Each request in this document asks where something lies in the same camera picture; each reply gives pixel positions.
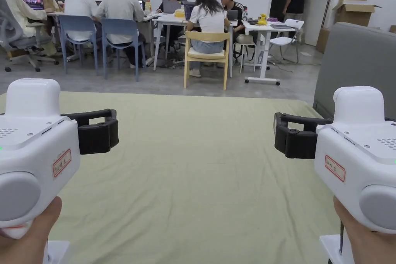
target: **hand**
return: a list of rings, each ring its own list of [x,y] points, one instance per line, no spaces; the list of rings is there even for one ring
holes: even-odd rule
[[[44,249],[49,232],[58,219],[62,209],[59,197],[33,221],[29,231],[19,240],[0,236],[1,264],[43,264]]]
[[[396,235],[372,232],[361,225],[334,197],[334,208],[344,224],[356,264],[396,263]]]

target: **chair armrest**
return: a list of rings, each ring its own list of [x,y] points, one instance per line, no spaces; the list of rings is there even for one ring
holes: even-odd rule
[[[44,27],[44,26],[45,26],[45,24],[43,24],[43,23],[31,23],[31,24],[27,24],[26,27],[28,27],[28,28],[37,28],[37,27]]]

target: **blue chair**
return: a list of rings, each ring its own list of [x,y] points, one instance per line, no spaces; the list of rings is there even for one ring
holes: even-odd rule
[[[77,15],[59,15],[59,22],[61,25],[61,46],[63,53],[63,65],[65,67],[65,73],[67,74],[67,55],[66,55],[66,41],[69,41],[72,44],[78,45],[79,55],[80,55],[80,66],[82,66],[82,45],[86,43],[93,43],[94,45],[94,56],[95,56],[95,69],[96,75],[99,75],[99,67],[98,67],[98,56],[97,56],[97,42],[101,40],[101,38],[96,38],[96,29],[95,24],[92,18],[83,17]],[[69,37],[66,33],[68,31],[75,32],[90,32],[90,37],[86,40],[77,41]]]
[[[138,47],[142,48],[143,54],[143,67],[146,68],[146,56],[145,49],[142,42],[138,41],[137,25],[133,20],[123,20],[123,19],[101,19],[102,22],[102,44],[103,44],[103,73],[104,78],[108,78],[107,66],[108,57],[106,55],[106,47],[109,45],[117,50],[117,65],[118,70],[119,65],[119,50],[133,46],[135,48],[135,66],[136,66],[136,81],[139,81],[139,63],[138,63]],[[108,34],[116,35],[130,35],[132,36],[132,42],[128,45],[113,44],[108,38]]]

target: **woman with long hair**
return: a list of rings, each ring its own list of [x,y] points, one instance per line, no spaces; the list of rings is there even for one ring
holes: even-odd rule
[[[160,7],[157,10],[157,13],[162,13],[164,11],[164,3],[162,2]],[[182,32],[184,27],[182,26],[171,26],[169,31],[169,46],[175,44],[175,41],[179,39],[179,34]],[[161,33],[162,36],[166,35],[167,25],[164,25],[164,30]]]
[[[187,24],[187,31],[191,31],[199,22],[203,33],[224,33],[224,27],[230,25],[227,13],[217,0],[195,0],[195,7]],[[224,42],[211,43],[201,40],[192,40],[194,50],[204,54],[220,53],[224,48]],[[201,77],[200,63],[191,62],[189,75]]]

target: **wooden chair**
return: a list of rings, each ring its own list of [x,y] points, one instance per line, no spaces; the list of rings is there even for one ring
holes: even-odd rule
[[[204,40],[212,43],[219,43],[227,40],[225,51],[215,54],[203,54],[195,51],[191,48],[191,40]],[[191,61],[196,62],[214,62],[224,63],[224,86],[225,90],[227,87],[227,73],[228,73],[228,61],[230,51],[230,34],[229,33],[201,33],[196,31],[186,32],[186,54],[184,58],[184,88],[187,87],[187,79],[189,78],[189,63]]]

